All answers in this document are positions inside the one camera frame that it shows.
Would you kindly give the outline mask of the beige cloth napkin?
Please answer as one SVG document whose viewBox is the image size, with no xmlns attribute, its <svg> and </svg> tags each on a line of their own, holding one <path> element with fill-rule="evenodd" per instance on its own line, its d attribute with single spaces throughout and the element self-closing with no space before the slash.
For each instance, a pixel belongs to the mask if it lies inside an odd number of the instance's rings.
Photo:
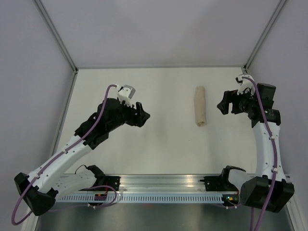
<svg viewBox="0 0 308 231">
<path fill-rule="evenodd" d="M 194 96 L 195 122 L 198 127 L 204 127 L 207 124 L 205 109 L 205 88 L 203 86 L 198 86 L 196 87 Z"/>
</svg>

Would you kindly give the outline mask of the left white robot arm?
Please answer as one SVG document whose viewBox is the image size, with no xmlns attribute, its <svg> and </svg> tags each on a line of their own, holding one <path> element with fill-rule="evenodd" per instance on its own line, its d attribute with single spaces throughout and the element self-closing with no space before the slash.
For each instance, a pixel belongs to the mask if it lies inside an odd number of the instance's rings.
<svg viewBox="0 0 308 231">
<path fill-rule="evenodd" d="M 96 165 L 67 178 L 62 175 L 80 158 L 109 138 L 109 133 L 127 124 L 141 128 L 150 118 L 142 104 L 128 107 L 118 99 L 107 98 L 79 128 L 69 142 L 52 158 L 29 174 L 19 173 L 14 182 L 19 194 L 36 216 L 48 212 L 60 198 L 86 188 L 101 190 L 105 174 Z"/>
</svg>

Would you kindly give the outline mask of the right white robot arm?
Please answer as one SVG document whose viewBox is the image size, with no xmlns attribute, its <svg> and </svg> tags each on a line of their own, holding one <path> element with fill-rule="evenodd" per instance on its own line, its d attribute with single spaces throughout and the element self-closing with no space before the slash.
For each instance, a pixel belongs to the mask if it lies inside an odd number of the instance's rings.
<svg viewBox="0 0 308 231">
<path fill-rule="evenodd" d="M 250 178 L 239 167 L 226 166 L 220 175 L 220 185 L 225 190 L 236 187 L 240 194 L 240 203 L 244 206 L 278 213 L 294 195 L 292 183 L 286 181 L 282 169 L 279 133 L 281 115 L 273 109 L 276 87 L 269 84 L 257 84 L 257 89 L 245 88 L 242 94 L 237 90 L 228 90 L 223 94 L 217 108 L 226 115 L 246 113 L 256 140 L 257 167 Z"/>
</svg>

